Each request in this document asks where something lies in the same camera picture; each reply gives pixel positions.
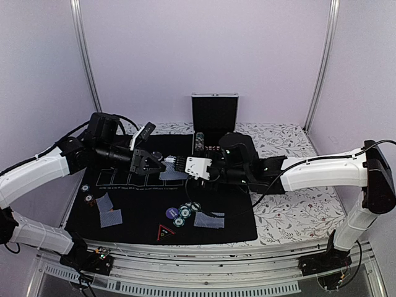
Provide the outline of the clear round dealer button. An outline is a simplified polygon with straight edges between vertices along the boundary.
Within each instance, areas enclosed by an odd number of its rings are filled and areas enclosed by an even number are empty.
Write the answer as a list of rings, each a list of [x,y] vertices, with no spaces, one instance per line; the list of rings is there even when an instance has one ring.
[[[160,152],[152,152],[152,155],[155,157],[156,160],[162,161],[163,155]]]

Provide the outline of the blue card player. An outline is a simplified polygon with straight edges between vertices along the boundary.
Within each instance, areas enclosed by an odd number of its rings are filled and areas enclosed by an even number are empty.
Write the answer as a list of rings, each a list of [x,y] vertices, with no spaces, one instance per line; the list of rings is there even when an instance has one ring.
[[[202,212],[197,212],[193,226],[198,228],[222,229],[225,227],[225,219],[223,217],[211,217]]]
[[[99,213],[105,213],[105,212],[110,212],[113,210],[113,203],[108,195],[106,193],[100,198],[95,199],[96,205],[98,207]]]

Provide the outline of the purple small blind button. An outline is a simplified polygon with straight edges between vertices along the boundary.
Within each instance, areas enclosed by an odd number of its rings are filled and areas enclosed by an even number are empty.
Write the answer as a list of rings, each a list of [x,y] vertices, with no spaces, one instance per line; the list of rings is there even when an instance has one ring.
[[[174,220],[179,217],[179,210],[175,207],[170,207],[166,210],[165,215],[167,218]]]

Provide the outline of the dark green poker chip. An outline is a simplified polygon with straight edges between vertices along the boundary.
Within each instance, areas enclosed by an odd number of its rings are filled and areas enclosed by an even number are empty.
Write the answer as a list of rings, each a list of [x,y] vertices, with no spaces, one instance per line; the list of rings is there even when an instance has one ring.
[[[83,192],[87,192],[90,189],[89,185],[84,184],[83,186],[81,186],[81,191]]]

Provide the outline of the red brown poker chip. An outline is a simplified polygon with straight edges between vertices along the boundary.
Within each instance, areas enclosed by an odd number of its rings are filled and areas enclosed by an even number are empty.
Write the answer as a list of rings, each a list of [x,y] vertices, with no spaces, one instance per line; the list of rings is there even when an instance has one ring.
[[[89,207],[94,207],[96,205],[96,200],[94,198],[94,196],[92,195],[86,195],[84,197],[84,202],[89,206]]]

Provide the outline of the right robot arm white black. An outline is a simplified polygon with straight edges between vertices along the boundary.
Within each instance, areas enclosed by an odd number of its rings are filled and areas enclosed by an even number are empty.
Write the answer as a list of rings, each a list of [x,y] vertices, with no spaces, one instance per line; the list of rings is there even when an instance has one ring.
[[[196,157],[168,157],[174,169],[190,178],[246,186],[266,196],[309,187],[360,187],[358,200],[342,225],[333,230],[326,250],[299,258],[301,269],[349,265],[350,250],[378,216],[395,208],[392,170],[378,142],[367,140],[350,152],[318,157],[259,158],[251,136],[232,132],[219,140],[219,152],[202,152]]]

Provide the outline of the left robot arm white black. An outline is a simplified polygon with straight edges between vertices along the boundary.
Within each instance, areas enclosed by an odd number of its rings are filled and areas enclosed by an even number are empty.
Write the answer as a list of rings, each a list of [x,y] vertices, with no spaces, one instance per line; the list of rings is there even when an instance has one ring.
[[[11,204],[28,192],[55,179],[86,168],[108,165],[118,171],[138,175],[155,174],[165,166],[151,153],[139,148],[155,130],[147,123],[132,136],[128,147],[116,145],[118,130],[124,131],[124,116],[93,113],[90,120],[61,137],[45,151],[1,172],[1,244],[26,244],[67,255],[78,268],[92,263],[85,242],[76,234],[26,218]]]

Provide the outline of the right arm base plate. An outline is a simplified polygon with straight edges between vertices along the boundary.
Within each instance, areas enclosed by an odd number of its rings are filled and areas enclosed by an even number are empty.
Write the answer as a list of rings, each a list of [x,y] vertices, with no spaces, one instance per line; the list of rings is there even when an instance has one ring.
[[[302,256],[298,259],[298,268],[303,276],[346,268],[351,265],[349,252],[330,249],[317,254]]]

